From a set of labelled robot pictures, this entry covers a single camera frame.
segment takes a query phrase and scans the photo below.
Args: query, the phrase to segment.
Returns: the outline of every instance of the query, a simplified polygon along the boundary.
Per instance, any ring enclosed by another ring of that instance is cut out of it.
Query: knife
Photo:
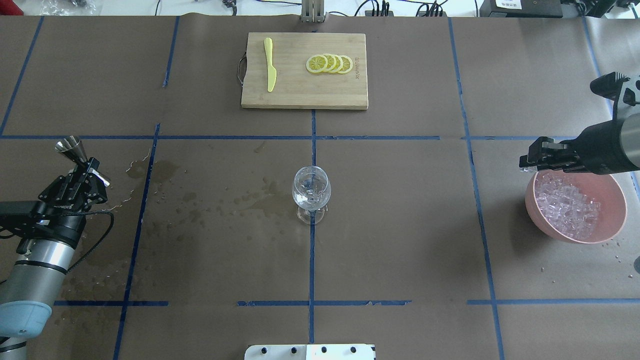
[[[272,92],[276,86],[276,75],[278,72],[273,67],[273,40],[264,38],[264,52],[267,54],[267,91]]]

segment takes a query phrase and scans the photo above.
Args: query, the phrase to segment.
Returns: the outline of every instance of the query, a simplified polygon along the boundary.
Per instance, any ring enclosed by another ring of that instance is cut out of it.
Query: wooden cutting board
[[[273,66],[278,75],[267,91],[264,38],[273,39]],[[364,34],[249,33],[243,108],[366,110],[367,48]],[[311,74],[307,59],[315,54],[347,55],[353,69],[347,74]]]

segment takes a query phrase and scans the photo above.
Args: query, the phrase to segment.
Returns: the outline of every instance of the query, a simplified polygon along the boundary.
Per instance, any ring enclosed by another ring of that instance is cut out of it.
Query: gray tabletop
[[[242,109],[251,31],[365,33],[369,109]],[[115,228],[65,279],[31,358],[312,342],[373,343],[379,359],[640,357],[635,178],[615,176],[620,235],[572,245],[529,220],[517,167],[538,136],[611,118],[589,82],[640,74],[640,22],[0,17],[0,33],[0,199],[66,171],[52,145],[69,134],[113,180]],[[290,193],[312,163],[333,188],[315,226]],[[76,257],[106,225],[89,220]],[[16,244],[0,241],[0,274]]]

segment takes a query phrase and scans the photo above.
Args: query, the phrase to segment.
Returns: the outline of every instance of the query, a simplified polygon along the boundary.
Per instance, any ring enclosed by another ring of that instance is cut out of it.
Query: bowl
[[[556,177],[561,177],[563,182],[568,182],[577,187],[587,197],[600,203],[598,221],[593,232],[587,238],[573,239],[557,230],[543,215],[540,205],[536,200],[536,180],[547,172],[553,172]],[[627,201],[620,185],[611,175],[596,175],[591,173],[566,173],[562,171],[543,170],[537,172],[529,181],[525,195],[527,212],[534,224],[545,234],[554,239],[568,243],[597,244],[603,243],[616,236],[627,220]]]

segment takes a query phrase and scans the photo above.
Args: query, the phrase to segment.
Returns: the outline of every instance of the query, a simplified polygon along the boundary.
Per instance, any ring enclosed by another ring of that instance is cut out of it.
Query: glass
[[[298,204],[298,218],[307,224],[323,219],[331,197],[331,183],[323,169],[316,166],[303,167],[293,179],[291,193]]]

